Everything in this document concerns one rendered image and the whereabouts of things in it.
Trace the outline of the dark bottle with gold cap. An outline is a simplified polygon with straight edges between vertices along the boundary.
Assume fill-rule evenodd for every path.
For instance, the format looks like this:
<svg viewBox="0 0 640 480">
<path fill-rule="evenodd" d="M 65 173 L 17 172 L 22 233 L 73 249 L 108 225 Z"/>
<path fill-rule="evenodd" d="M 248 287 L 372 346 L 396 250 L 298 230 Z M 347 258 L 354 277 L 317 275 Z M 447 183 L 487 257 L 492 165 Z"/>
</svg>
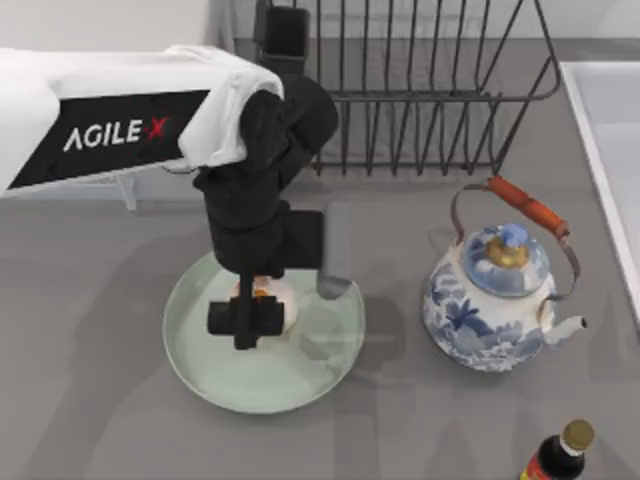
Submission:
<svg viewBox="0 0 640 480">
<path fill-rule="evenodd" d="M 542 441 L 516 480 L 580 480 L 594 438 L 587 420 L 570 421 L 560 434 Z"/>
</svg>

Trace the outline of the small white and orange item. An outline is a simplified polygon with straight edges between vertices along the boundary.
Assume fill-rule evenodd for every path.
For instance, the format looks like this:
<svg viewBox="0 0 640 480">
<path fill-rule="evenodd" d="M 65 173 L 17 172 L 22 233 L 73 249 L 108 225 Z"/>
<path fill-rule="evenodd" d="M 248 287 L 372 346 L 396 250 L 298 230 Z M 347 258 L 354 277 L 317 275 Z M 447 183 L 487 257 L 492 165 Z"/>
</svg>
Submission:
<svg viewBox="0 0 640 480">
<path fill-rule="evenodd" d="M 285 279 L 258 276 L 253 281 L 253 296 L 275 296 L 284 304 L 284 324 L 280 337 L 287 339 L 297 320 L 298 307 L 292 285 Z"/>
</svg>

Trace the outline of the pale green round plate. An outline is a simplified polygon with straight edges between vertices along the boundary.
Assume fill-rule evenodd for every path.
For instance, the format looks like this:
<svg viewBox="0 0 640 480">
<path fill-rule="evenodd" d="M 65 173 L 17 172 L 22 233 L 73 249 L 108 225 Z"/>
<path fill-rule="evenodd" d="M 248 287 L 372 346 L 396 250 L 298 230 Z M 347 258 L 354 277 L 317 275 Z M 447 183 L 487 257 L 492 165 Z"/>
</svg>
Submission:
<svg viewBox="0 0 640 480">
<path fill-rule="evenodd" d="M 236 293 L 236 276 L 206 254 L 178 280 L 166 303 L 162 336 L 171 367 L 192 392 L 226 410 L 267 415 L 310 404 L 348 375 L 366 332 L 358 286 L 326 300 L 312 270 L 289 271 L 282 279 L 292 285 L 298 307 L 289 337 L 262 337 L 255 349 L 244 351 L 234 348 L 231 337 L 207 331 L 209 303 Z"/>
</svg>

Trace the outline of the black cutlery holder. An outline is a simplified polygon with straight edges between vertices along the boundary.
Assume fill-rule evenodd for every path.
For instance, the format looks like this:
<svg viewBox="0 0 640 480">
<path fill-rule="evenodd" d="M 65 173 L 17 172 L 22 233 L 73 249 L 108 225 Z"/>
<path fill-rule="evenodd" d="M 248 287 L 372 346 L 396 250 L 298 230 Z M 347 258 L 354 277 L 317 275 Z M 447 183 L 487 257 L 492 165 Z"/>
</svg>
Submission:
<svg viewBox="0 0 640 480">
<path fill-rule="evenodd" d="M 309 35 L 308 10 L 256 0 L 254 41 L 259 65 L 277 75 L 303 75 Z"/>
</svg>

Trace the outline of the blue and white teapot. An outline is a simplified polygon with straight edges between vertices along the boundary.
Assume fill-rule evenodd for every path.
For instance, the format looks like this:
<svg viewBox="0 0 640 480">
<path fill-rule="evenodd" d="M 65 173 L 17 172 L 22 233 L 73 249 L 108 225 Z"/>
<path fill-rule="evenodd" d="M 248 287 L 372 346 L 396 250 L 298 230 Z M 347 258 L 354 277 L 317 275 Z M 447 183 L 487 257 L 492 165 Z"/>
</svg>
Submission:
<svg viewBox="0 0 640 480">
<path fill-rule="evenodd" d="M 560 318 L 559 292 L 543 245 L 520 224 L 467 233 L 452 198 L 453 243 L 426 278 L 421 322 L 459 365 L 503 373 L 557 348 L 585 329 L 582 315 Z"/>
</svg>

